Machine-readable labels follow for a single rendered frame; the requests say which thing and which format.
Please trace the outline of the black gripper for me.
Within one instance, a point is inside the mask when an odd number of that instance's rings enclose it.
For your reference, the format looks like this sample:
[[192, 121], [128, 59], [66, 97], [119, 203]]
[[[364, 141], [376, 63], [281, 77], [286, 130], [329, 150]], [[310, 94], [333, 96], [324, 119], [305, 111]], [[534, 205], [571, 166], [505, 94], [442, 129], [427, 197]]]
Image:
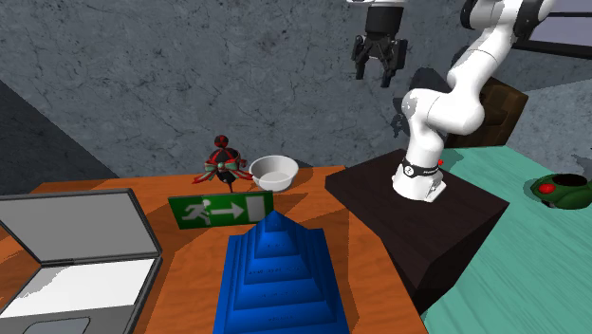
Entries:
[[362, 80], [369, 57], [379, 59], [383, 66], [381, 88], [390, 86], [396, 72], [405, 66], [408, 41], [397, 39], [403, 7], [370, 7], [366, 14], [366, 36], [357, 35], [351, 60], [356, 79]]

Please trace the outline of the white bowl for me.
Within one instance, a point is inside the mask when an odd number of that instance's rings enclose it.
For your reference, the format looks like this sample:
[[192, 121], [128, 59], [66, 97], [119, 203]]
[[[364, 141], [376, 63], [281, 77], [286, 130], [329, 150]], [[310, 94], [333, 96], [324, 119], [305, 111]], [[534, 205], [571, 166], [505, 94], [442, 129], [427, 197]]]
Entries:
[[285, 156], [265, 156], [255, 160], [249, 173], [255, 184], [264, 191], [282, 192], [288, 189], [299, 172], [297, 162]]

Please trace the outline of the dark robot stand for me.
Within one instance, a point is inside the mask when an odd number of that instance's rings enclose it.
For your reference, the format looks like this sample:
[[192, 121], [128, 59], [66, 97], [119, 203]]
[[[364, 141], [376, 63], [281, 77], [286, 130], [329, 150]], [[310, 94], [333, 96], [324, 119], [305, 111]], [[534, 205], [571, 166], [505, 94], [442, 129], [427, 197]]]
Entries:
[[392, 188], [398, 149], [325, 178], [325, 188], [382, 241], [418, 313], [453, 287], [509, 203], [444, 172], [433, 202]]

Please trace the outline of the black ornament with striped ribbon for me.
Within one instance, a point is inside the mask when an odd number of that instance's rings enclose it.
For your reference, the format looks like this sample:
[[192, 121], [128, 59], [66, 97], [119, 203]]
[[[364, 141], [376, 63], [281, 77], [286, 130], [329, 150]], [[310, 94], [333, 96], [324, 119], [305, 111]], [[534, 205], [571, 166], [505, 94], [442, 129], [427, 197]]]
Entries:
[[236, 179], [252, 180], [253, 175], [243, 168], [247, 165], [247, 161], [241, 158], [241, 154], [228, 146], [229, 139], [227, 136], [218, 135], [214, 139], [216, 149], [211, 152], [208, 159], [204, 162], [205, 173], [201, 176], [196, 176], [193, 184], [198, 184], [206, 180], [212, 180], [215, 176], [223, 183], [225, 183], [230, 192], [233, 192], [232, 184]]

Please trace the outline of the green exit sign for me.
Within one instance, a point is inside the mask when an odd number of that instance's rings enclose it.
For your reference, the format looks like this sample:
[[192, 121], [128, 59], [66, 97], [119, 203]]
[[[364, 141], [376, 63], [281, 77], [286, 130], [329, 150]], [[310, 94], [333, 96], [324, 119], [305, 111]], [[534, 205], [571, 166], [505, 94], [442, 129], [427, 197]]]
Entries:
[[172, 196], [168, 202], [181, 230], [256, 224], [274, 210], [271, 191]]

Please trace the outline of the green robot vacuum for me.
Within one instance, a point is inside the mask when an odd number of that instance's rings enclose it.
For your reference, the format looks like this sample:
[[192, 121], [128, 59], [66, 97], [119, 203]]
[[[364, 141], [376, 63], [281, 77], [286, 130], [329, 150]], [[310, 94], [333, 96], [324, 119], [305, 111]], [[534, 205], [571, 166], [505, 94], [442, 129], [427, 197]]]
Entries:
[[530, 190], [549, 208], [579, 210], [592, 204], [592, 180], [576, 174], [552, 174], [538, 178]]

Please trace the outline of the blue stepped pyramid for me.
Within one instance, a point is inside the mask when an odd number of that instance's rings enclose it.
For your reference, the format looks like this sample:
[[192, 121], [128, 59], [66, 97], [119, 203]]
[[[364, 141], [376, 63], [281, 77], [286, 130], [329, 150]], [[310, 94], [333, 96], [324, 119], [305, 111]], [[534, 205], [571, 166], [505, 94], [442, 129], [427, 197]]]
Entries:
[[230, 236], [213, 334], [349, 334], [324, 231], [273, 211]]

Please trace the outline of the grey laptop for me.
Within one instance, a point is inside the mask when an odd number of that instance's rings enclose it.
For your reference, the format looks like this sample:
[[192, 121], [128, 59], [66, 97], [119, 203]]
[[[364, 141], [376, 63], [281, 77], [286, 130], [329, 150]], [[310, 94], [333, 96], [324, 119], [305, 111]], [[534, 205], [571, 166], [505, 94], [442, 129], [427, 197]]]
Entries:
[[0, 227], [40, 266], [0, 334], [133, 334], [162, 248], [132, 190], [2, 195]]

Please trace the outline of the window with dark frame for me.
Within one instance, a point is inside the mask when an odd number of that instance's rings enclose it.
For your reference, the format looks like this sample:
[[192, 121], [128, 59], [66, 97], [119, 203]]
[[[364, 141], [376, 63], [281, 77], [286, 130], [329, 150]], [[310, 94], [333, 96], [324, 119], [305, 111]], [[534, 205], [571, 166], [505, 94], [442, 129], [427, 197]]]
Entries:
[[544, 22], [513, 47], [592, 60], [592, 0], [556, 0]]

